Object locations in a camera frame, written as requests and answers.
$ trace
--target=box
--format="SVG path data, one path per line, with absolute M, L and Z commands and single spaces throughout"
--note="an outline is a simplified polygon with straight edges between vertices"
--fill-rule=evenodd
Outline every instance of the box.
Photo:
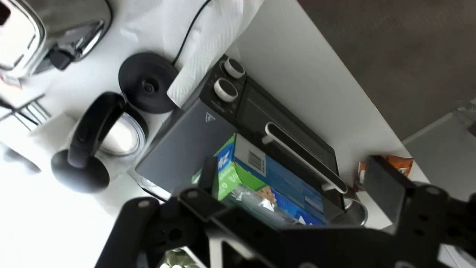
M 216 153 L 216 158 L 219 161 L 218 199 L 242 202 L 239 205 L 249 211 L 253 210 L 255 216 L 264 213 L 256 213 L 256 205 L 261 205 L 285 213 L 303 225 L 326 225 L 322 193 L 243 135 L 234 134 Z M 245 201 L 245 196 L 250 196 L 249 199 L 261 196 L 261 204 L 250 204 Z

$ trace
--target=white desk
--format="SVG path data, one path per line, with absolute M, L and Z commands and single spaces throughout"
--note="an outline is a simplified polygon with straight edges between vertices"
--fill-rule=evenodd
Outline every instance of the white desk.
M 114 28 L 84 62 L 65 73 L 42 74 L 27 86 L 47 91 L 44 104 L 53 113 L 66 110 L 76 117 L 100 92 L 120 91 L 121 62 L 137 50 L 151 49 L 151 40 L 146 47 L 130 40 L 118 43 L 126 19 L 127 13 L 117 13 Z M 298 1 L 265 1 L 234 52 L 250 76 L 335 147 L 346 181 L 353 180 L 358 162 L 369 155 L 410 155 Z M 164 119 L 151 117 L 152 129 L 158 129 Z M 427 181 L 419 165 L 411 177 Z M 371 210 L 369 226 L 387 226 L 389 220 L 375 204 L 365 195 L 362 198 Z

